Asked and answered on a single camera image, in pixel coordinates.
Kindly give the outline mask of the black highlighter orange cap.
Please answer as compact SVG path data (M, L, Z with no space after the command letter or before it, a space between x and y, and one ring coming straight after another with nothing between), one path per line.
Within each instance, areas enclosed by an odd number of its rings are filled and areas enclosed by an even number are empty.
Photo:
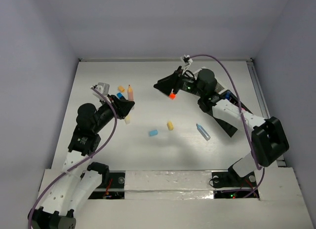
M173 89L173 90L170 92L170 94L169 94L169 98L172 99L172 100L174 100L177 93L178 93L178 90Z

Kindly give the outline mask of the yellow marker pen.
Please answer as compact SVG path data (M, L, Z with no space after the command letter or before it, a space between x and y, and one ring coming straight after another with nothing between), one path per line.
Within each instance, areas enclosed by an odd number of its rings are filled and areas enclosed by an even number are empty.
M125 121L125 124L130 124L130 116L126 116L124 121Z

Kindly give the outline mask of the orange pencil-shaped marker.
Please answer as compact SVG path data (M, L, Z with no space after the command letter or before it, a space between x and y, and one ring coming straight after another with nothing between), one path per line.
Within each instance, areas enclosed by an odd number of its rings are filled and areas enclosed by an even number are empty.
M133 89L132 89L131 85L128 86L127 95L128 95L129 101L134 101L134 94L133 94Z

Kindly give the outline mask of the orange marker cap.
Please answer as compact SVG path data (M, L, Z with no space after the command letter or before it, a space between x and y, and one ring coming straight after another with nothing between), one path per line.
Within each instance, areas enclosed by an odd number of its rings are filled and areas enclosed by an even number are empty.
M125 91L124 87L121 86L121 85L118 87L118 90L119 90L120 92L124 92L124 91Z

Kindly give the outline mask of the light blue marker pen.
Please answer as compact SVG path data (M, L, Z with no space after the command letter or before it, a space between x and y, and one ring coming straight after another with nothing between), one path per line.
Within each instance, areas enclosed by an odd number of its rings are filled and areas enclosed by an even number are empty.
M209 141L210 140L210 135L207 133L207 131L198 123L196 124L197 130L198 132L202 135L202 137L206 140Z

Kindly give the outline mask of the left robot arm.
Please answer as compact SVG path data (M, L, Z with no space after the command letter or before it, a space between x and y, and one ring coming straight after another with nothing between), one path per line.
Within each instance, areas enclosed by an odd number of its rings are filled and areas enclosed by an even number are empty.
M103 148L99 132L111 120L117 124L134 107L134 101L115 95L100 98L96 108L85 103L78 108L77 125L60 175L50 183L36 200L28 214L30 229L73 229L76 215L97 189L109 185L110 171L106 164L92 158Z

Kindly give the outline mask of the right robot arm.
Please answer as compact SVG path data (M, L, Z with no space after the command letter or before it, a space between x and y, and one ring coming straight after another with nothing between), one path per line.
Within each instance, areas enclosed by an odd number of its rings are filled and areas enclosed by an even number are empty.
M225 97L215 74L210 69L200 69L197 77L188 76L179 67L171 75L154 84L154 88L166 96L183 90L199 97L200 109L213 117L226 131L233 135L244 130L250 138L250 153L234 163L227 173L228 182L238 186L245 176L258 167L268 167L289 150L289 143L281 121L276 117L263 118L242 108L238 100Z

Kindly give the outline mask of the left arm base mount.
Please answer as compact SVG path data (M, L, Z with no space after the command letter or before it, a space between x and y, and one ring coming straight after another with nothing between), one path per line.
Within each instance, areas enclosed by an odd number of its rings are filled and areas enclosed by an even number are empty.
M101 184L88 199L124 199L125 171L110 171L106 164L92 162L88 170L101 174Z

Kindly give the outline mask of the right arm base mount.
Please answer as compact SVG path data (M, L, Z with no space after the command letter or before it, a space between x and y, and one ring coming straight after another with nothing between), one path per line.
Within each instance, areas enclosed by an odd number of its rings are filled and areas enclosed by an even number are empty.
M241 177L231 166L227 171L212 172L208 184L215 190L215 198L260 198L254 171Z

